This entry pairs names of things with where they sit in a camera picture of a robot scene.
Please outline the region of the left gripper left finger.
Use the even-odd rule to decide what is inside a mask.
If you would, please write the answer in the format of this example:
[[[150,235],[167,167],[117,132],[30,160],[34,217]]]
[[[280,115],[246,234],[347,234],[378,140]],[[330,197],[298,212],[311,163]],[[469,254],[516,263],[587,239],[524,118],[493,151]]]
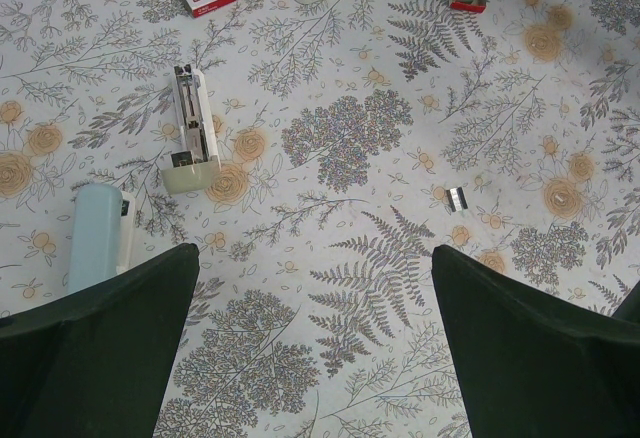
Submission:
[[[2,319],[2,436],[152,436],[198,275],[181,244]]]

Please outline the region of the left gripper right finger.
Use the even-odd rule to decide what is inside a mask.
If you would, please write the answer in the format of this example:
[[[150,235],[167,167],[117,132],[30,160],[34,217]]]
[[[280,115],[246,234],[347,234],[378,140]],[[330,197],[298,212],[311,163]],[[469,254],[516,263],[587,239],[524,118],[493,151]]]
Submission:
[[[637,288],[605,316],[450,246],[432,279],[473,436],[638,436]]]

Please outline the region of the light blue stapler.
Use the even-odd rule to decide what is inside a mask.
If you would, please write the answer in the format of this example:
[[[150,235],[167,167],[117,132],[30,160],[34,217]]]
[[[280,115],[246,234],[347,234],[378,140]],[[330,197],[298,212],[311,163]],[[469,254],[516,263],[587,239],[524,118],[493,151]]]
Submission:
[[[75,199],[67,292],[77,293],[130,267],[136,200],[107,185],[82,187]]]

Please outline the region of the small removed staple piece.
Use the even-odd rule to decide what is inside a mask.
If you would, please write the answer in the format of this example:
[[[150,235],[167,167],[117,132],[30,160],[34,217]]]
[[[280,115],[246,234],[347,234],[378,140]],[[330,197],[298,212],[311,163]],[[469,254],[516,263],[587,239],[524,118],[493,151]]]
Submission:
[[[452,213],[467,210],[469,208],[464,189],[455,187],[447,189],[445,192],[448,207]]]

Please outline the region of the olive green stapler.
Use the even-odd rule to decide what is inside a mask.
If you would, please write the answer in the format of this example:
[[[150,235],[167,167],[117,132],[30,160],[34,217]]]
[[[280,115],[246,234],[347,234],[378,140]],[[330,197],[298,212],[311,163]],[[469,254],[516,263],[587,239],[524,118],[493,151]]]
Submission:
[[[221,161],[203,72],[175,66],[173,91],[182,149],[171,154],[161,177],[168,194],[178,195],[210,187]]]

